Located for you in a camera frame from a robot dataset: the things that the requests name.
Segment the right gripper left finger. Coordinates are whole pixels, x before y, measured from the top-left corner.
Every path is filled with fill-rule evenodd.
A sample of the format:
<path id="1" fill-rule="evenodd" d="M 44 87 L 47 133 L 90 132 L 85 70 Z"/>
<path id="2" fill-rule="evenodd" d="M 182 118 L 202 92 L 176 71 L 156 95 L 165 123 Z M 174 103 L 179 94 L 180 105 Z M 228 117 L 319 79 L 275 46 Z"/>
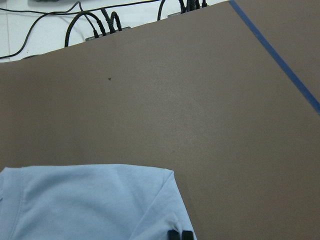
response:
<path id="1" fill-rule="evenodd" d="M 180 233 L 174 229 L 167 232 L 168 240 L 180 240 Z"/>

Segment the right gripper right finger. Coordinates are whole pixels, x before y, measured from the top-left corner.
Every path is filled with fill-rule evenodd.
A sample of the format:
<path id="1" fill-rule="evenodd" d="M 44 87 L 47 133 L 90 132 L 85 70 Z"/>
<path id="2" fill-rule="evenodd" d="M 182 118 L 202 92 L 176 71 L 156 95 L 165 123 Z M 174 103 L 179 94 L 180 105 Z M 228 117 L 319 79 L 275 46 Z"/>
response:
<path id="1" fill-rule="evenodd" d="M 194 240 L 194 233 L 191 230 L 183 230 L 181 240 Z"/>

